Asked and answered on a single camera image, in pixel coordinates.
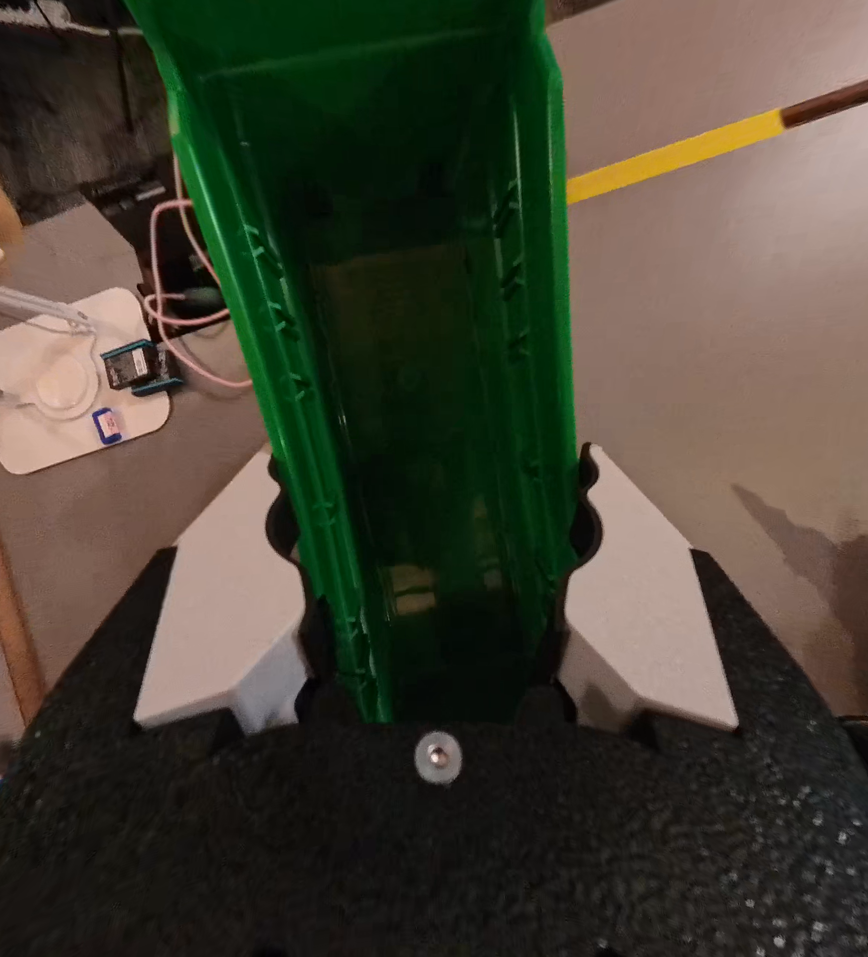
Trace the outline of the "white round puck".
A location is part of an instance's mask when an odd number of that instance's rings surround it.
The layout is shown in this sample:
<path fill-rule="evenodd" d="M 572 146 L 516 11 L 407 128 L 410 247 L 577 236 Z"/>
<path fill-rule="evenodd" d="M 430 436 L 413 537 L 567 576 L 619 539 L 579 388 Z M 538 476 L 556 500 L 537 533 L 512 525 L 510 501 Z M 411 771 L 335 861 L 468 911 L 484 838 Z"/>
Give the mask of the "white round puck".
<path fill-rule="evenodd" d="M 65 354 L 33 380 L 33 405 L 51 421 L 72 421 L 91 413 L 100 388 L 91 358 Z"/>

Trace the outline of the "white document stand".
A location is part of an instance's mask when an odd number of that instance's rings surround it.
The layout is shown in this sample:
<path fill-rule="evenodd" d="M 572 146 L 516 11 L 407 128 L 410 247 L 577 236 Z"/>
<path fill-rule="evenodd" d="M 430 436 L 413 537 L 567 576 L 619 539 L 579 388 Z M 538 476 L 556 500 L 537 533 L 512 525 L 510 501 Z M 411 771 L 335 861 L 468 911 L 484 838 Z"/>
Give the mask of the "white document stand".
<path fill-rule="evenodd" d="M 0 314 L 13 324 L 0 329 L 0 463 L 27 475 L 103 448 L 91 420 L 101 408 L 116 411 L 127 442 L 167 423 L 172 403 L 164 393 L 135 397 L 105 380 L 101 354 L 143 340 L 141 306 L 124 288 L 110 288 L 71 304 L 0 286 Z M 65 354 L 91 358 L 100 388 L 94 410 L 72 421 L 51 421 L 33 405 L 33 380 Z"/>

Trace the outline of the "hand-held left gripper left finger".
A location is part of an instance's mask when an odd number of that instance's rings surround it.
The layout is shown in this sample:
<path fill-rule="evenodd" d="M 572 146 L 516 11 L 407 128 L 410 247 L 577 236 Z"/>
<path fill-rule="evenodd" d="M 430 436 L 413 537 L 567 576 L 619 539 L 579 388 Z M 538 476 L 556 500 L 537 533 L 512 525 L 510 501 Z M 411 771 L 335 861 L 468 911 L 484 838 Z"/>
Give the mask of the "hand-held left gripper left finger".
<path fill-rule="evenodd" d="M 176 543 L 133 719 L 225 711 L 244 733 L 309 720 L 333 669 L 330 612 L 293 554 L 294 515 L 258 451 Z"/>

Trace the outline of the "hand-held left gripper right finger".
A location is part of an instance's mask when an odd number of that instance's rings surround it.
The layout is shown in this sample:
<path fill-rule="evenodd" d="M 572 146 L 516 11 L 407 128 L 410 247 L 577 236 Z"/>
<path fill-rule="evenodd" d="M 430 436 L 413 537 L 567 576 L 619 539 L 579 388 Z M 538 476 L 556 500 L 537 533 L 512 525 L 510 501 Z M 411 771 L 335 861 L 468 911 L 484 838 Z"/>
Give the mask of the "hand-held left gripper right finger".
<path fill-rule="evenodd" d="M 689 540 L 598 445 L 581 449 L 569 544 L 531 673 L 566 721 L 619 733 L 661 715 L 739 717 Z"/>

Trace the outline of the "green plastic bin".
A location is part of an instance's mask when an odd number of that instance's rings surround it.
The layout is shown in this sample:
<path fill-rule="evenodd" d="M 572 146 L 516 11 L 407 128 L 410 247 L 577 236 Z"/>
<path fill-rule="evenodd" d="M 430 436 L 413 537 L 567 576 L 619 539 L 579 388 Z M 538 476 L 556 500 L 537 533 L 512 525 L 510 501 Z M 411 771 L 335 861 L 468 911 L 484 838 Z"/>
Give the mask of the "green plastic bin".
<path fill-rule="evenodd" d="M 128 2 L 368 722 L 513 719 L 575 561 L 544 2 Z"/>

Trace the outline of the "black box with blue edge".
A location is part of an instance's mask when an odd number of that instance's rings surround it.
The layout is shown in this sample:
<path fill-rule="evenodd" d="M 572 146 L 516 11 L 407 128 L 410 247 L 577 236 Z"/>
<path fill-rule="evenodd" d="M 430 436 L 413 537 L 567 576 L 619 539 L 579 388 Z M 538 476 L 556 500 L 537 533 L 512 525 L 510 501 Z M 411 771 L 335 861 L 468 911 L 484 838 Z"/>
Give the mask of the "black box with blue edge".
<path fill-rule="evenodd" d="M 103 352 L 108 387 L 143 398 L 184 385 L 173 353 L 149 340 L 133 341 Z"/>

